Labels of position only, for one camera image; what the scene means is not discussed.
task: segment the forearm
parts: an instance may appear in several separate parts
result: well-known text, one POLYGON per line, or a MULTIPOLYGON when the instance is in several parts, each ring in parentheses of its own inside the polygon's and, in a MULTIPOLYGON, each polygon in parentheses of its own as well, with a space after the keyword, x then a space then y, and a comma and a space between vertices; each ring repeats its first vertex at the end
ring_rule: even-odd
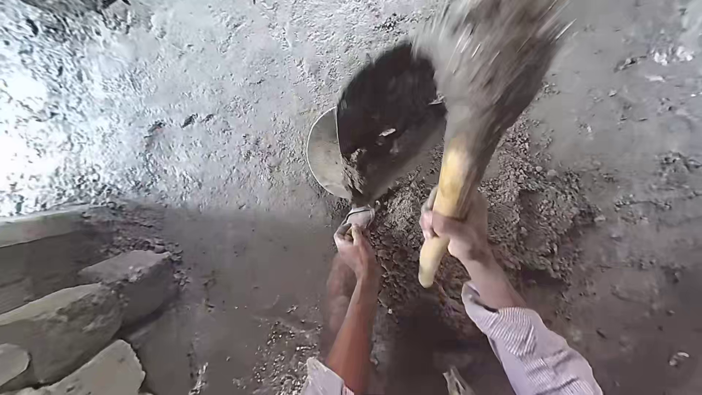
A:
POLYGON ((493 309, 526 307, 521 295, 514 289, 504 270, 495 260, 490 247, 472 252, 461 258, 482 301, 493 309))
POLYGON ((375 276, 362 276, 357 281, 346 317, 326 360, 327 366, 356 394, 362 394, 368 382, 378 287, 375 276))

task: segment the soil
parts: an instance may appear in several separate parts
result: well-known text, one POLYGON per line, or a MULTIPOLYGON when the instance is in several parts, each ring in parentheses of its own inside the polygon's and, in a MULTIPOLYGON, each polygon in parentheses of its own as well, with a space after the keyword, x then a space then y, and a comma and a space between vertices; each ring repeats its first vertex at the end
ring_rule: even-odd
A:
POLYGON ((367 205, 436 144, 446 106, 438 99, 432 63, 410 43, 383 53, 355 75, 336 106, 345 188, 367 205))

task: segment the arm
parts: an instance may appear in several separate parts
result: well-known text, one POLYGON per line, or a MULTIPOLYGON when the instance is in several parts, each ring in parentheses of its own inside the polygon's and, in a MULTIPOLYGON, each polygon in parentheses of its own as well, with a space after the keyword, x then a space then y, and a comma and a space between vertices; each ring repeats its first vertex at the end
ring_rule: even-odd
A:
POLYGON ((423 207, 425 237, 448 237, 449 253, 471 277, 463 286, 466 313, 488 337, 517 395, 602 393, 592 368, 577 351, 546 328, 514 289, 487 242, 487 201, 476 193, 465 222, 423 207))
POLYGON ((371 334, 376 316, 380 271, 375 254, 361 228, 353 226, 334 235, 341 259, 356 274, 356 287, 349 307, 326 359, 327 366, 344 380, 346 387, 363 394, 371 368, 371 334))

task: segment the stone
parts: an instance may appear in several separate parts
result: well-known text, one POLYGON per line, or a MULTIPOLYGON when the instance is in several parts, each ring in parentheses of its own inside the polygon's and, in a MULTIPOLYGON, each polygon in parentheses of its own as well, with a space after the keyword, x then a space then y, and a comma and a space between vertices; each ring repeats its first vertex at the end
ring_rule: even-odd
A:
POLYGON ((16 395, 139 395, 144 376, 134 350, 117 340, 63 380, 16 395))
POLYGON ((121 322, 117 295, 100 284, 66 288, 0 315, 0 339, 32 357, 26 374, 0 392, 65 377, 108 344, 121 322))
POLYGON ((86 267, 78 277, 81 283, 102 283, 115 290, 123 304, 124 325, 130 325, 178 291, 169 258, 169 253, 130 251, 86 267))
POLYGON ((29 354, 14 344, 0 344, 0 385, 17 377, 29 365, 29 354))
POLYGON ((86 223, 87 206, 0 219, 0 314, 76 285, 109 237, 86 223))

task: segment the striped sleeve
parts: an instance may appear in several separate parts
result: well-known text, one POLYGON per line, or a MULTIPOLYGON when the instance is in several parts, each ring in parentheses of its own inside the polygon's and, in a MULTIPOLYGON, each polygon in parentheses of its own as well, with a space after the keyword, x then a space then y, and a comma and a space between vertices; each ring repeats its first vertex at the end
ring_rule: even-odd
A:
POLYGON ((585 358, 546 328, 531 309, 488 309, 477 290, 463 286, 465 311, 488 337, 517 395, 600 395, 585 358))

